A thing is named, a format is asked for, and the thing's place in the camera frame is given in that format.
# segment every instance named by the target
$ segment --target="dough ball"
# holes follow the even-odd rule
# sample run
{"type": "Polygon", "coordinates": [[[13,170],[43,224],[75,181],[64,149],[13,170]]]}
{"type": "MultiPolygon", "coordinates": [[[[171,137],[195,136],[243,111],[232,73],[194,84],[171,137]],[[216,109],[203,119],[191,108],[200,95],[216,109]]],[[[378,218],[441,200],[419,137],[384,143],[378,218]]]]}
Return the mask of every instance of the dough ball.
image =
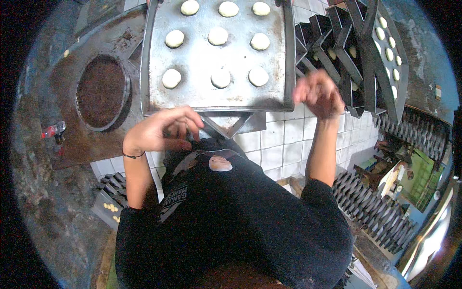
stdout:
{"type": "Polygon", "coordinates": [[[396,89],[396,87],[394,85],[391,86],[391,91],[393,92],[393,97],[395,99],[398,98],[398,90],[396,89]]]}
{"type": "Polygon", "coordinates": [[[217,88],[225,88],[231,82],[231,75],[224,69],[217,69],[210,77],[212,84],[217,88]]]}
{"type": "Polygon", "coordinates": [[[265,50],[269,46],[269,38],[264,33],[257,33],[252,37],[250,45],[255,50],[265,50]]]}
{"type": "Polygon", "coordinates": [[[222,45],[228,40],[228,32],[221,27],[214,27],[208,33],[208,41],[211,45],[222,45]]]}
{"type": "Polygon", "coordinates": [[[218,13],[223,17],[234,17],[239,12],[239,7],[233,2],[223,2],[218,7],[218,13]]]}
{"type": "Polygon", "coordinates": [[[396,47],[396,41],[393,37],[389,37],[388,38],[388,43],[390,44],[391,48],[395,48],[396,47]]]}
{"type": "Polygon", "coordinates": [[[375,42],[375,44],[377,46],[378,52],[380,53],[380,55],[382,55],[382,47],[380,47],[380,44],[377,41],[374,40],[374,42],[375,42]]]}
{"type": "Polygon", "coordinates": [[[356,82],[354,82],[354,81],[351,82],[351,90],[353,90],[353,91],[357,91],[357,90],[358,90],[358,85],[357,85],[356,82]]]}
{"type": "Polygon", "coordinates": [[[176,48],[183,44],[184,34],[179,30],[170,31],[165,37],[165,44],[170,48],[176,48]]]}
{"type": "Polygon", "coordinates": [[[256,87],[265,85],[269,80],[269,76],[266,71],[261,67],[253,68],[249,72],[249,81],[256,87]]]}
{"type": "Polygon", "coordinates": [[[263,2],[256,2],[252,6],[252,12],[257,16],[266,16],[269,14],[269,5],[263,2]]]}
{"type": "Polygon", "coordinates": [[[199,3],[196,0],[188,0],[181,5],[183,15],[194,15],[199,10],[199,3]]]}
{"type": "Polygon", "coordinates": [[[380,18],[378,19],[378,21],[380,22],[380,26],[381,26],[382,28],[384,28],[384,29],[387,28],[388,23],[387,23],[387,21],[385,20],[385,18],[380,17],[380,18]]]}
{"type": "Polygon", "coordinates": [[[396,70],[396,69],[393,69],[393,78],[394,78],[396,81],[400,80],[400,73],[399,73],[399,71],[396,70]]]}
{"type": "Polygon", "coordinates": [[[353,58],[356,58],[356,56],[358,56],[358,55],[356,54],[356,46],[352,45],[348,51],[350,52],[350,55],[351,55],[353,58]]]}
{"type": "Polygon", "coordinates": [[[393,51],[391,51],[390,48],[387,48],[387,49],[385,50],[385,55],[387,56],[388,61],[392,61],[392,60],[393,60],[393,51]]]}
{"type": "Polygon", "coordinates": [[[376,33],[377,33],[377,38],[378,38],[379,40],[384,40],[384,39],[385,39],[385,31],[383,31],[382,28],[377,27],[377,28],[376,28],[376,33]]]}
{"type": "Polygon", "coordinates": [[[180,81],[181,74],[174,69],[167,70],[162,76],[162,84],[166,88],[174,88],[178,85],[178,83],[180,83],[180,81]]]}
{"type": "Polygon", "coordinates": [[[332,58],[332,60],[335,60],[337,58],[337,55],[335,54],[334,50],[332,48],[329,48],[327,50],[327,53],[329,54],[330,58],[332,58]]]}

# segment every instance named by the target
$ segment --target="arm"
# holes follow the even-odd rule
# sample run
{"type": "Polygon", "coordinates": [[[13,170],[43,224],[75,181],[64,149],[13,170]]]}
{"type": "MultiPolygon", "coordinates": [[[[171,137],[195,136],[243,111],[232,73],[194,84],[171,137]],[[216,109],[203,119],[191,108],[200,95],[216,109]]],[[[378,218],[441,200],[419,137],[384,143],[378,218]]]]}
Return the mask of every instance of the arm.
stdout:
{"type": "Polygon", "coordinates": [[[127,200],[131,208],[141,209],[146,193],[153,186],[153,179],[144,152],[165,149],[180,151],[190,150],[191,143],[185,140],[189,129],[199,140],[199,127],[203,128],[201,117],[189,106],[171,110],[162,110],[131,128],[123,141],[123,152],[135,159],[124,157],[125,178],[127,180],[127,200]],[[164,138],[168,130],[174,138],[164,138]]]}
{"type": "Polygon", "coordinates": [[[337,87],[324,70],[298,81],[295,103],[303,102],[317,117],[315,137],[305,176],[332,186],[335,179],[335,147],[340,114],[345,108],[337,87]]]}

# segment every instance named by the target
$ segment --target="black t-shirt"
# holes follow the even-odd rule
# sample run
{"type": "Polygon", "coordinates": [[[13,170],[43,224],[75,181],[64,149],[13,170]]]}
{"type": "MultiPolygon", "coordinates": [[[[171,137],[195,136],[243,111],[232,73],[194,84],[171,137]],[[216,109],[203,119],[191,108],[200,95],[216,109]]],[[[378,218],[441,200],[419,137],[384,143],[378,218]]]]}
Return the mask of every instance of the black t-shirt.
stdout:
{"type": "Polygon", "coordinates": [[[245,155],[224,152],[211,154],[231,170],[213,171],[208,152],[190,154],[167,169],[159,208],[121,212],[121,287],[188,288],[208,269],[246,262],[292,288],[332,288],[353,252],[332,189],[310,180],[298,199],[245,155]]]}

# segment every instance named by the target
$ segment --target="person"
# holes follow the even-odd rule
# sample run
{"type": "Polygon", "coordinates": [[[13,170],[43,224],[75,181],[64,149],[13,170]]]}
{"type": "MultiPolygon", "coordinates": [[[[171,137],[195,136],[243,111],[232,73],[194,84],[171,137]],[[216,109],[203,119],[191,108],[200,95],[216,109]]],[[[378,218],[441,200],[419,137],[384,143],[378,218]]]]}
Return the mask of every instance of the person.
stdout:
{"type": "Polygon", "coordinates": [[[353,252],[331,189],[344,103],[325,71],[300,79],[293,100],[317,117],[301,199],[234,141],[200,140],[204,124],[190,107],[161,110],[127,132],[129,208],[121,211],[115,254],[121,288],[335,286],[353,252]],[[153,179],[145,152],[162,150],[164,198],[157,204],[147,197],[153,179]]]}

